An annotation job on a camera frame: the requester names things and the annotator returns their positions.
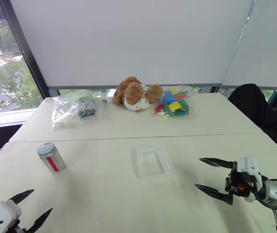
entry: red stripe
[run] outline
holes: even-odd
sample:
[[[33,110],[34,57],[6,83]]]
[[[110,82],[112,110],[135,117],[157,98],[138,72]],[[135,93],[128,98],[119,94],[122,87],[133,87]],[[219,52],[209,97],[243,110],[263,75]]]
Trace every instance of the red stripe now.
[[[54,171],[59,171],[58,168],[57,168],[57,166],[55,165],[55,163],[53,162],[53,160],[52,160],[50,157],[47,158],[47,161],[48,161],[49,164],[52,166],[52,168],[53,168]]]

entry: table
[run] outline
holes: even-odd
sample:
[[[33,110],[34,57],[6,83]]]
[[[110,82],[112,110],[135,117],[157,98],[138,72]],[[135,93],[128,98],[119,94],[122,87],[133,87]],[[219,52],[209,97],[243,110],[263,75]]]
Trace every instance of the table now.
[[[40,232],[275,233],[272,211],[235,197],[215,200],[194,183],[224,192],[229,170],[198,159],[256,156],[262,175],[277,178],[277,145],[263,133],[55,141],[67,168],[51,174],[36,154],[42,142],[9,142],[0,151],[0,200],[35,189],[19,204],[29,227],[53,207]],[[138,179],[135,149],[162,147],[168,177]]]
[[[262,132],[222,94],[192,97],[195,116],[191,119],[160,119],[152,110],[136,113],[106,98],[105,116],[75,121],[62,129],[51,128],[52,98],[47,98],[10,139],[11,142],[90,140],[162,136],[213,135]]]

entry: brown teddy bear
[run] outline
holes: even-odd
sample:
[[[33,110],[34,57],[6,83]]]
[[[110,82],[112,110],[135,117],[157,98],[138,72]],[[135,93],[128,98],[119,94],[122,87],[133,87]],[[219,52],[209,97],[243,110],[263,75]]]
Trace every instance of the brown teddy bear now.
[[[131,111],[141,112],[161,99],[162,87],[142,85],[137,78],[131,76],[125,79],[116,89],[113,97],[115,105],[124,104]]]

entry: plastic bag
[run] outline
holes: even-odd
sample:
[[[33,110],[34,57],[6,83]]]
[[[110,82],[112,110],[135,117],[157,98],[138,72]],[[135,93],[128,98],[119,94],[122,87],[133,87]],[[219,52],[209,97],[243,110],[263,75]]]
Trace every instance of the plastic bag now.
[[[93,116],[96,105],[89,90],[80,90],[53,97],[52,127],[67,123],[72,119]]]
[[[189,117],[194,114],[190,86],[163,86],[163,97],[154,105],[154,113],[161,118]]]

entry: yellow block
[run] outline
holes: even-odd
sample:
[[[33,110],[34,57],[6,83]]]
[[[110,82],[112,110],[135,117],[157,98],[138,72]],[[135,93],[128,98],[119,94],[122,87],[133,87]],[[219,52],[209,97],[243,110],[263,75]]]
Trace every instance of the yellow block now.
[[[176,89],[170,89],[170,91],[173,93],[173,95],[178,93],[178,90]]]
[[[179,108],[182,108],[182,106],[180,105],[180,103],[178,103],[177,101],[171,103],[170,105],[168,105],[168,107],[169,107],[169,110],[170,110],[171,112],[173,112],[173,111],[175,111],[175,110],[177,110],[177,109],[179,109]]]

